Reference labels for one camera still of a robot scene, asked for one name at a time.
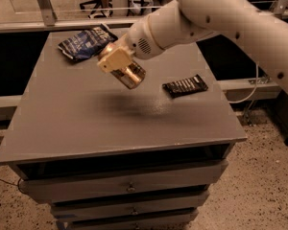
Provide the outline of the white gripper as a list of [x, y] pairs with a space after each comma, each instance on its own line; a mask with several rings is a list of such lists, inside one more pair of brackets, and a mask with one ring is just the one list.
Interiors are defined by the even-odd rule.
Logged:
[[150, 59], [164, 52], [152, 33], [150, 15], [133, 23], [118, 39], [118, 45], [108, 45], [98, 55], [97, 65], [103, 72], [109, 73], [129, 66], [132, 63], [132, 56]]

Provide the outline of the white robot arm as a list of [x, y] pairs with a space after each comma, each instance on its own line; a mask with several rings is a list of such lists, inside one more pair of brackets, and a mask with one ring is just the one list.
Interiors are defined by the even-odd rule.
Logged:
[[247, 54], [288, 95], [288, 23], [248, 0], [173, 0], [135, 22], [98, 56], [104, 72], [215, 33]]

